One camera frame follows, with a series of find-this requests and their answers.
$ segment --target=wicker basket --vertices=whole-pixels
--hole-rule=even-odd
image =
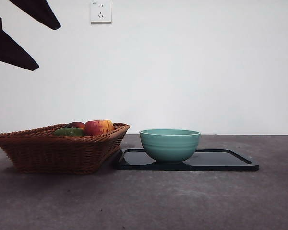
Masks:
[[[90,174],[120,149],[130,128],[114,123],[114,130],[84,137],[57,137],[52,132],[65,124],[0,134],[0,147],[22,173]]]

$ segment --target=basket rim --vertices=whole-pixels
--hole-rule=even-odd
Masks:
[[[41,127],[41,128],[36,128],[36,129],[29,129],[29,130],[24,130],[24,131],[16,131],[16,132],[11,132],[11,133],[1,133],[0,134],[0,139],[36,139],[36,140],[41,140],[41,139],[51,139],[53,141],[55,140],[74,140],[74,141],[81,141],[81,140],[88,140],[88,141],[106,141],[112,136],[116,136],[115,134],[120,134],[121,132],[124,132],[130,128],[130,125],[125,124],[125,123],[113,123],[113,125],[118,125],[120,127],[114,129],[111,132],[105,133],[105,134],[100,134],[100,135],[94,135],[94,136],[55,136],[55,135],[48,135],[48,136],[34,136],[30,135],[29,133],[34,133],[38,131],[43,131],[43,130],[49,130],[53,129],[56,127],[61,127],[65,125],[66,123],[62,124],[56,124],[56,125],[51,125],[51,126],[46,126],[46,127]]]

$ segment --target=green fruit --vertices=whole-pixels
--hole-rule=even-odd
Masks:
[[[56,136],[76,136],[76,137],[84,136],[84,132],[80,128],[59,128],[52,134]]]

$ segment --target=black tray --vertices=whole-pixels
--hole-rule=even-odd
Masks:
[[[252,158],[228,149],[197,149],[179,164],[160,164],[144,149],[122,149],[114,161],[120,170],[177,170],[177,171],[256,171],[259,164]]]

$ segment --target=teal bowl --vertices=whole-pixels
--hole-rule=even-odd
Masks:
[[[143,148],[158,163],[181,163],[190,158],[198,145],[200,132],[181,129],[140,131]]]

